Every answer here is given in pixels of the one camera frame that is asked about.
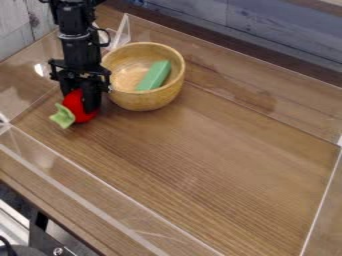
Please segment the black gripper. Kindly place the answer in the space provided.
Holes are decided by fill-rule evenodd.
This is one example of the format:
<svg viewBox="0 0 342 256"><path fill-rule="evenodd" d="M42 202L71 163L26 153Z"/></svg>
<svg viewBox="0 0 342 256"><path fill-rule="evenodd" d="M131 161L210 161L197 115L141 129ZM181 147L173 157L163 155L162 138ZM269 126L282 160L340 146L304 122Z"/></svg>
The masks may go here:
<svg viewBox="0 0 342 256"><path fill-rule="evenodd" d="M63 58L51 59L51 79L59 82L62 94L67 96L82 89L85 112L99 109L102 92L111 91L111 71L102 66L102 51L98 35L59 36Z"/></svg>

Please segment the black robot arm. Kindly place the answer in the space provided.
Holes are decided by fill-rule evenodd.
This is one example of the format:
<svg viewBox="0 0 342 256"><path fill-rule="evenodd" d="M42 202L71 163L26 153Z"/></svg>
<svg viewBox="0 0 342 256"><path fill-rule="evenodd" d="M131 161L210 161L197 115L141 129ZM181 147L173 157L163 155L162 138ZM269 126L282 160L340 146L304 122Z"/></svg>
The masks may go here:
<svg viewBox="0 0 342 256"><path fill-rule="evenodd" d="M109 31L94 25L95 7L106 0L39 0L50 6L63 58L51 58L51 79L59 82L63 96L81 90L85 111L101 108L102 93L111 88L111 71L102 66L102 48L111 44Z"/></svg>

